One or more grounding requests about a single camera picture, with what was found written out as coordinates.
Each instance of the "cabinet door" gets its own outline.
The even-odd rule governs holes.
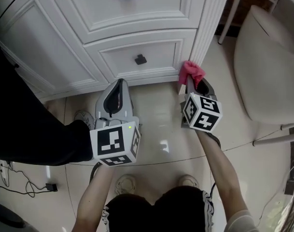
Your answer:
[[[0,45],[47,95],[108,83],[53,0],[16,0],[0,20]]]
[[[83,43],[153,29],[198,28],[204,0],[55,0]]]
[[[196,30],[126,34],[84,45],[109,82],[178,75],[191,54]]]

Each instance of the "white drawer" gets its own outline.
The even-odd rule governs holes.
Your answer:
[[[188,60],[195,29],[157,30],[133,33],[84,45],[97,67],[111,83],[118,78],[137,80],[178,75]],[[136,63],[138,55],[146,63]]]
[[[198,28],[204,0],[55,0],[83,43],[154,29]]]

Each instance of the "pink cloth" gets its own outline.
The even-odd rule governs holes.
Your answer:
[[[185,61],[181,67],[179,73],[179,83],[186,85],[187,75],[191,75],[195,81],[195,88],[197,88],[198,83],[206,75],[205,71],[200,68],[197,64],[192,61]]]

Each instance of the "white sleeve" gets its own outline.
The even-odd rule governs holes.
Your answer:
[[[224,232],[258,232],[248,210],[239,211],[228,221]]]

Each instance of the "black pants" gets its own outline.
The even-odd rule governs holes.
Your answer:
[[[92,156],[88,126],[59,122],[0,49],[0,160],[53,166]]]
[[[165,193],[154,205],[144,198],[121,194],[103,210],[110,232],[211,231],[213,203],[208,193],[182,186]]]

